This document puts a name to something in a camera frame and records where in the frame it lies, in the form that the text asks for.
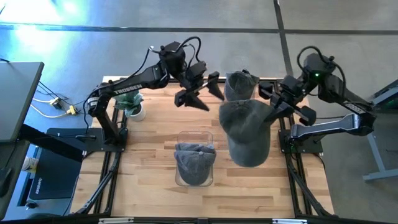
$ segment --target wooden tabletop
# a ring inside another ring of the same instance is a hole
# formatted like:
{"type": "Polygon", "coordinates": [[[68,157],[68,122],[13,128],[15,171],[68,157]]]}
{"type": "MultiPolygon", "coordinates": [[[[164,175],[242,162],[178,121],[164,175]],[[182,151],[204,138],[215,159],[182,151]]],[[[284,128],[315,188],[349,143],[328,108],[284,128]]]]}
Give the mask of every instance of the wooden tabletop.
{"type": "MultiPolygon", "coordinates": [[[[104,77],[104,81],[119,78],[104,77]]],[[[279,122],[271,126],[271,150],[265,163],[256,168],[243,168],[229,156],[226,135],[218,121],[220,100],[202,90],[200,98],[210,112],[177,108],[174,94],[179,90],[179,85],[173,83],[159,90],[140,90],[144,95],[146,117],[141,122],[127,122],[129,138],[119,166],[112,216],[293,217],[285,157],[277,137],[279,122]],[[209,187],[181,187],[175,183],[174,145],[181,131],[208,131],[213,135],[217,157],[213,166],[214,181],[209,187]]],[[[257,93],[255,99],[267,103],[257,93]]],[[[109,116],[113,105],[114,101],[108,106],[109,116]]],[[[299,104],[303,105],[308,105],[307,99],[299,104]]],[[[93,126],[100,126],[97,120],[93,126]]],[[[302,157],[308,187],[324,208],[333,213],[322,163],[312,154],[302,157]]],[[[103,158],[103,152],[95,152],[83,161],[71,212],[81,208],[97,187],[103,158]]],[[[297,192],[304,210],[301,191],[297,192]]]]}

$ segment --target cap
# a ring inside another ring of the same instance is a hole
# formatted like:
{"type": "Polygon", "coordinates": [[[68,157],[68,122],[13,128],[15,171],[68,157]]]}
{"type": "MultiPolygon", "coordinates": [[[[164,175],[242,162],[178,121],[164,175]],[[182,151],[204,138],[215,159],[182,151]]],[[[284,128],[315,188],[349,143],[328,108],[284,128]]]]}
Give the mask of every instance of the cap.
{"type": "Polygon", "coordinates": [[[248,72],[234,72],[226,74],[224,96],[226,100],[248,100],[253,94],[254,87],[260,79],[248,72]]]}
{"type": "Polygon", "coordinates": [[[228,138],[229,154],[239,166],[256,167],[268,157],[274,109],[258,100],[229,101],[220,106],[220,124],[228,138]]]}
{"type": "Polygon", "coordinates": [[[174,158],[181,178],[189,185],[200,185],[206,181],[216,160],[212,145],[179,143],[175,145],[174,158]]]}

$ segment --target potted plant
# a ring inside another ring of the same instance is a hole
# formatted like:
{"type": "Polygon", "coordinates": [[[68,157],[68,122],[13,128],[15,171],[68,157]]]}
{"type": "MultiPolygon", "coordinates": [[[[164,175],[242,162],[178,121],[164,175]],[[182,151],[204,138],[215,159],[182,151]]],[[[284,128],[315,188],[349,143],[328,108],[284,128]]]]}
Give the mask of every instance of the potted plant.
{"type": "Polygon", "coordinates": [[[142,94],[136,91],[131,91],[114,97],[116,100],[115,108],[124,110],[127,117],[133,121],[142,121],[145,118],[146,112],[142,106],[142,94]]]}

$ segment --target white pot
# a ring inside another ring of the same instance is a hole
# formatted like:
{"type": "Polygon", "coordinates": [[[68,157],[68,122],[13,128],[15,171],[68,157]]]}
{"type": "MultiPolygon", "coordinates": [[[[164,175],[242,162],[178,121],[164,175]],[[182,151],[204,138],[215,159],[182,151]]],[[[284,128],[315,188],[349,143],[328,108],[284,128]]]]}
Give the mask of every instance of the white pot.
{"type": "Polygon", "coordinates": [[[137,114],[130,115],[130,118],[133,121],[142,121],[145,118],[145,115],[147,114],[145,112],[144,105],[142,105],[142,103],[140,103],[140,105],[141,105],[141,110],[137,114]]]}

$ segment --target white cable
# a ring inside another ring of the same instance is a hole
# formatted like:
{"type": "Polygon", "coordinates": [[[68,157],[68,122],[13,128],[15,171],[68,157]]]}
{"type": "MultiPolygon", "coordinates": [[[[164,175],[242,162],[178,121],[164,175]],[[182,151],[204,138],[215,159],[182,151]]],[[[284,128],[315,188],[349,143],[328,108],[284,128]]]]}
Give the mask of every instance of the white cable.
{"type": "Polygon", "coordinates": [[[38,100],[38,99],[35,99],[35,98],[33,98],[33,100],[37,101],[37,102],[41,102],[41,103],[51,103],[50,100],[38,100]]]}
{"type": "Polygon", "coordinates": [[[37,112],[39,112],[39,114],[45,116],[46,118],[60,118],[62,116],[67,115],[67,113],[64,113],[64,114],[61,114],[61,115],[58,115],[58,116],[48,116],[48,115],[43,114],[41,111],[39,111],[39,109],[37,109],[35,106],[33,106],[33,105],[30,105],[30,106],[33,107],[33,109],[35,109],[37,112]]]}

